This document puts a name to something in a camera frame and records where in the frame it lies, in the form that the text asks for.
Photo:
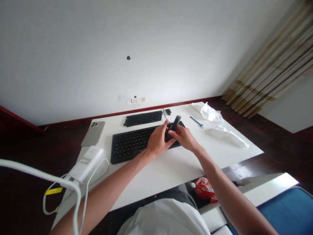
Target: red snack bag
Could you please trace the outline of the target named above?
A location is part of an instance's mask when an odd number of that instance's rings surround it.
[[[218,202],[214,190],[210,184],[210,181],[205,177],[200,177],[195,182],[196,187],[194,188],[195,193],[198,198],[209,200],[211,199],[211,203]]]

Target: white shirt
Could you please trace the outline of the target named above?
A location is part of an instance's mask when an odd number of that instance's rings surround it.
[[[175,199],[160,199],[138,208],[117,235],[164,234],[210,235],[199,212]]]

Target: crumpled plastic bag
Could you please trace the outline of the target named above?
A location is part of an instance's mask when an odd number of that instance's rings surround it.
[[[192,103],[191,106],[202,114],[204,119],[207,119],[211,122],[223,122],[224,119],[221,115],[221,111],[216,111],[208,105],[206,102],[204,105],[201,103]]]
[[[243,149],[249,147],[249,144],[237,136],[234,132],[226,130],[225,127],[219,125],[215,128],[207,129],[207,133],[217,139],[224,139],[227,142],[231,142],[232,144],[239,146]]]
[[[211,200],[211,203],[218,202],[210,181],[205,177],[197,179],[193,190],[197,194],[198,198]]]

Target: blue chair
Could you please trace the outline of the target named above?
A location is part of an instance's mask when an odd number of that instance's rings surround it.
[[[281,235],[313,234],[313,197],[300,187],[290,188],[257,208]],[[238,234],[235,228],[229,229]]]

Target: blue tool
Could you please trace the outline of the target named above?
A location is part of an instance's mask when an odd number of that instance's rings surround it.
[[[200,125],[200,127],[204,128],[203,127],[203,124],[200,124],[196,119],[194,119],[192,116],[190,116],[196,123],[198,123]]]

